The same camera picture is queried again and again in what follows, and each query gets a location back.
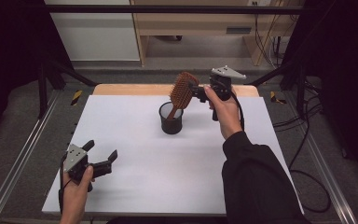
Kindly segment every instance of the brown brush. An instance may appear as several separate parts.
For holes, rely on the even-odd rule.
[[[199,80],[188,72],[182,72],[176,78],[175,84],[173,85],[170,93],[173,107],[167,119],[173,119],[176,110],[185,109],[188,104],[190,104],[193,95],[191,89],[188,87],[189,82],[193,83],[193,85],[199,85]]]

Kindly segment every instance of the black cup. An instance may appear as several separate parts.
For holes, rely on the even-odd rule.
[[[158,112],[161,118],[161,129],[168,134],[176,134],[182,130],[182,116],[183,109],[178,109],[173,116],[173,119],[167,119],[173,108],[172,102],[163,104]]]

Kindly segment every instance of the black sleeve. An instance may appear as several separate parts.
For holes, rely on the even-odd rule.
[[[223,144],[222,176],[228,223],[309,223],[293,185],[268,146],[253,145],[245,132]]]

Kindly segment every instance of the person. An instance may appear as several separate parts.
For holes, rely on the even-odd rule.
[[[254,145],[241,128],[239,109],[231,97],[221,101],[210,86],[204,87],[215,109],[225,138],[227,157],[222,169],[227,222],[229,224],[310,223],[303,216],[296,192],[278,159],[268,146]],[[79,185],[65,188],[62,222],[79,223],[92,179],[88,168]]]

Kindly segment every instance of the brush bristles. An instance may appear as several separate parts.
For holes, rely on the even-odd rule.
[[[199,85],[199,80],[188,72],[183,72],[176,78],[170,97],[173,106],[178,109],[185,109],[190,104],[193,97],[191,89],[188,87],[190,81],[197,86]]]

